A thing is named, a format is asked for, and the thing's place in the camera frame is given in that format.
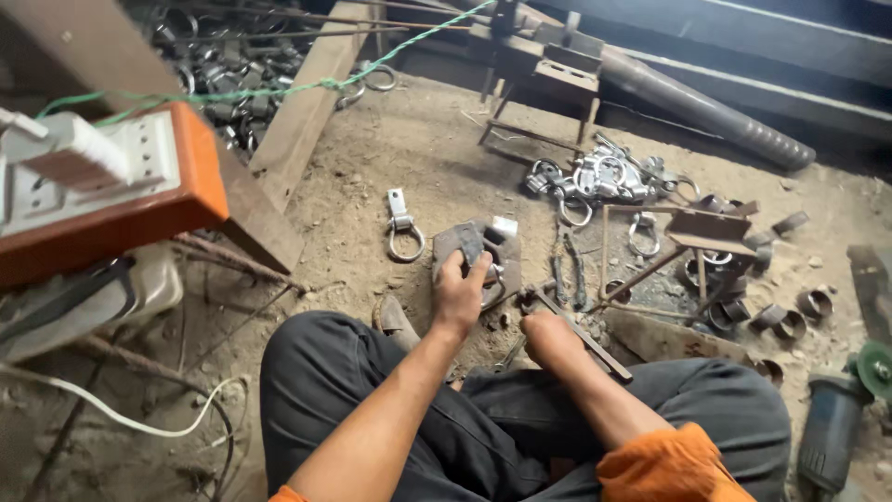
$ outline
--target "hand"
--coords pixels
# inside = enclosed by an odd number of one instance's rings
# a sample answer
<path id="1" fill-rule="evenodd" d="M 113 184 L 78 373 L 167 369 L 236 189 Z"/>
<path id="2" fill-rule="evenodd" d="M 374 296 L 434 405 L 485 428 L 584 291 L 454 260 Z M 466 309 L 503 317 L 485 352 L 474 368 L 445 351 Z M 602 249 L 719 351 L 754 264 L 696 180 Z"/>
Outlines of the hand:
<path id="1" fill-rule="evenodd" d="M 434 326 L 452 330 L 462 339 L 480 317 L 483 302 L 483 280 L 492 264 L 492 255 L 483 252 L 467 277 L 461 277 L 465 257 L 458 249 L 452 252 L 437 274 L 434 283 Z"/>
<path id="2" fill-rule="evenodd" d="M 526 354 L 555 374 L 557 368 L 573 364 L 579 354 L 588 357 L 582 340 L 564 318 L 547 310 L 537 310 L 521 319 L 520 330 L 526 335 Z"/>

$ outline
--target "foot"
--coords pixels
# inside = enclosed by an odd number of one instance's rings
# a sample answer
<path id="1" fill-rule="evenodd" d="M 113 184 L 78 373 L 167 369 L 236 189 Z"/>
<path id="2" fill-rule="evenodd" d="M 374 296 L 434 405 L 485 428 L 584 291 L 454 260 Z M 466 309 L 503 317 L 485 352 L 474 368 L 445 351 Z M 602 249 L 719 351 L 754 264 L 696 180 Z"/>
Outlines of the foot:
<path id="1" fill-rule="evenodd" d="M 411 351 L 421 341 L 412 328 L 409 318 L 403 313 L 400 300 L 394 295 L 387 295 L 378 302 L 372 313 L 372 321 L 377 330 L 390 337 L 406 352 Z"/>

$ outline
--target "angle grinder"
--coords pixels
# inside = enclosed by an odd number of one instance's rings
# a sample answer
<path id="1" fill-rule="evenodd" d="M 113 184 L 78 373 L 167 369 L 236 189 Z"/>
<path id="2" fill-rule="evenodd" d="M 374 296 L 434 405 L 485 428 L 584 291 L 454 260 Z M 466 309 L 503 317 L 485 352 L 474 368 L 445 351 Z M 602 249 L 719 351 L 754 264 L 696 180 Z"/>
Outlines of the angle grinder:
<path id="1" fill-rule="evenodd" d="M 812 405 L 798 471 L 817 488 L 816 502 L 830 502 L 846 486 L 863 408 L 875 397 L 892 400 L 892 348 L 868 341 L 844 371 L 812 371 L 808 387 Z"/>

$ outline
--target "dark gray pants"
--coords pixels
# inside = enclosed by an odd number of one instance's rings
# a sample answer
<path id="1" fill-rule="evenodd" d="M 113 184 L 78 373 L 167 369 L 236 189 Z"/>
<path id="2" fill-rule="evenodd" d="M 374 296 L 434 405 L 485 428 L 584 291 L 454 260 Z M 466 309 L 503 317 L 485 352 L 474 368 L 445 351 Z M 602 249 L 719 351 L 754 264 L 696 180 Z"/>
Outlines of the dark gray pants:
<path id="1" fill-rule="evenodd" d="M 343 314 L 308 312 L 273 334 L 260 369 L 260 417 L 272 495 L 405 353 Z M 715 359 L 631 368 L 626 388 L 669 423 L 698 423 L 723 463 L 759 502 L 781 500 L 789 418 L 755 372 Z M 393 500 L 600 499 L 604 450 L 548 372 L 473 371 L 461 392 L 443 386 L 409 451 Z M 548 459 L 579 466 L 547 486 Z"/>

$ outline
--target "green rope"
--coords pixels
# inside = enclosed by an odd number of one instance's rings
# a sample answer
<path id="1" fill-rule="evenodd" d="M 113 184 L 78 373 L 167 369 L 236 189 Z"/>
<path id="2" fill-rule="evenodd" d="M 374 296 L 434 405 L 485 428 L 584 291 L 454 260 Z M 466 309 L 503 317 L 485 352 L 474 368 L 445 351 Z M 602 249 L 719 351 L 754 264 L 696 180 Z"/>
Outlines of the green rope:
<path id="1" fill-rule="evenodd" d="M 108 95 L 121 96 L 121 97 L 125 97 L 127 99 L 132 99 L 134 101 L 145 101 L 145 103 L 134 106 L 133 108 L 130 108 L 124 112 L 115 114 L 111 117 L 108 117 L 108 118 L 103 119 L 99 122 L 96 122 L 94 125 L 97 127 L 101 127 L 103 125 L 110 125 L 115 122 L 122 121 L 122 120 L 126 119 L 131 113 L 135 112 L 136 110 L 145 110 L 148 108 L 154 108 L 155 106 L 162 105 L 162 104 L 168 103 L 170 101 L 185 101 L 187 103 L 205 104 L 205 103 L 212 103 L 212 102 L 216 102 L 216 101 L 237 101 L 240 99 L 244 99 L 246 97 L 254 97 L 254 96 L 288 96 L 292 93 L 300 92 L 302 90 L 307 90 L 307 89 L 312 89 L 312 88 L 327 88 L 327 89 L 341 91 L 345 87 L 349 86 L 350 84 L 357 82 L 360 79 L 363 79 L 364 77 L 366 77 L 366 75 L 368 75 L 372 71 L 375 71 L 378 68 L 378 66 L 381 66 L 385 61 L 392 59 L 402 49 L 404 49 L 408 46 L 411 46 L 412 44 L 416 43 L 418 40 L 430 37 L 431 35 L 433 35 L 437 31 L 440 31 L 441 29 L 444 29 L 444 28 L 451 26 L 459 21 L 463 21 L 464 19 L 467 19 L 468 17 L 481 11 L 487 5 L 494 4 L 495 2 L 496 2 L 496 0 L 489 0 L 488 2 L 485 2 L 483 4 L 476 6 L 475 8 L 471 9 L 470 11 L 467 11 L 466 13 L 460 14 L 458 17 L 450 19 L 449 21 L 446 21 L 443 24 L 437 25 L 437 26 L 429 29 L 428 31 L 425 31 L 424 33 L 421 33 L 419 35 L 416 35 L 413 38 L 410 38 L 409 40 L 406 40 L 405 42 L 396 46 L 391 52 L 385 54 L 384 57 L 382 57 L 381 59 L 375 61 L 374 63 L 371 63 L 368 66 L 368 68 L 366 68 L 365 70 L 357 73 L 356 75 L 349 77 L 347 80 L 344 80 L 342 82 L 339 82 L 335 79 L 326 77 L 324 79 L 321 79 L 318 82 L 298 86 L 296 88 L 288 88 L 288 89 L 263 88 L 263 89 L 254 89 L 254 90 L 240 90 L 240 91 L 236 91 L 236 92 L 227 92 L 224 94 L 192 94 L 192 95 L 169 94 L 169 93 L 138 94 L 138 93 L 124 91 L 124 90 L 113 90 L 113 91 L 102 90 L 102 91 L 97 91 L 97 92 L 91 92 L 89 94 L 82 94 L 79 96 L 68 96 L 68 97 L 60 97 L 59 99 L 54 99 L 52 102 L 50 102 L 49 105 L 44 107 L 44 109 L 41 110 L 40 113 L 37 114 L 36 118 L 39 119 L 42 117 L 46 117 L 50 112 L 52 112 L 62 106 L 76 105 L 79 103 L 85 103 L 87 101 L 95 101 L 97 99 L 102 99 Z"/>

